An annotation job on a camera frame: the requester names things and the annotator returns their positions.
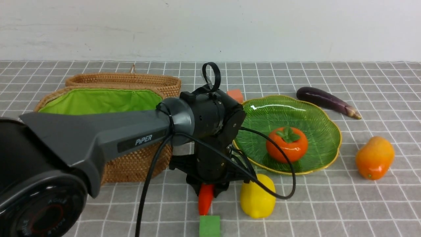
dark gray arm segment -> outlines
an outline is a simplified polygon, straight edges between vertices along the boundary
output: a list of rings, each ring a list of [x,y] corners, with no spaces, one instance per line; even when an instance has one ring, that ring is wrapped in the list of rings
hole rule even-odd
[[[70,116],[26,113],[21,120],[69,167],[81,169],[99,193],[107,161],[161,141],[169,118],[157,110]]]

green basket lining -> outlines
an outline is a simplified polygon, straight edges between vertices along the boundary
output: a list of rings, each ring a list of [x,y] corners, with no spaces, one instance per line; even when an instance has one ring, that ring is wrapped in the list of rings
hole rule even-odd
[[[48,102],[41,113],[83,115],[154,110],[162,97],[150,90],[78,88]]]

woven basket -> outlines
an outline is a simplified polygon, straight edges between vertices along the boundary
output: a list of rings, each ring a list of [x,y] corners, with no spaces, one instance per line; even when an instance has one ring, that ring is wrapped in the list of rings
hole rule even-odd
[[[181,80],[172,76],[136,74],[136,73],[92,73],[79,74],[66,80],[66,86],[84,86],[86,84],[134,85],[143,84],[156,89],[166,97],[178,97],[181,90]]]
[[[49,102],[69,93],[74,89],[124,89],[150,90],[162,99],[179,96],[181,80],[170,76],[142,75],[131,73],[95,73],[75,75],[66,82],[66,87],[45,96],[34,111],[39,111]],[[161,143],[139,149],[130,154],[118,157],[106,164],[101,185],[105,183],[142,182],[146,179],[153,156]],[[162,150],[153,177],[168,167],[172,148],[166,145]]]

eggplant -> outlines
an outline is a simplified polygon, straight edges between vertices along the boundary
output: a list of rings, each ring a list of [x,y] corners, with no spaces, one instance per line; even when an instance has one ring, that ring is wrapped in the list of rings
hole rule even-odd
[[[297,90],[297,99],[322,108],[342,113],[348,117],[361,119],[360,113],[338,97],[321,89],[304,86]]]

green block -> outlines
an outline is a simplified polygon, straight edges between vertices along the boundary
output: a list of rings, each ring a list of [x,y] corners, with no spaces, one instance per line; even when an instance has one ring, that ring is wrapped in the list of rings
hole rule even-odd
[[[218,215],[201,215],[199,237],[220,237],[221,220]]]

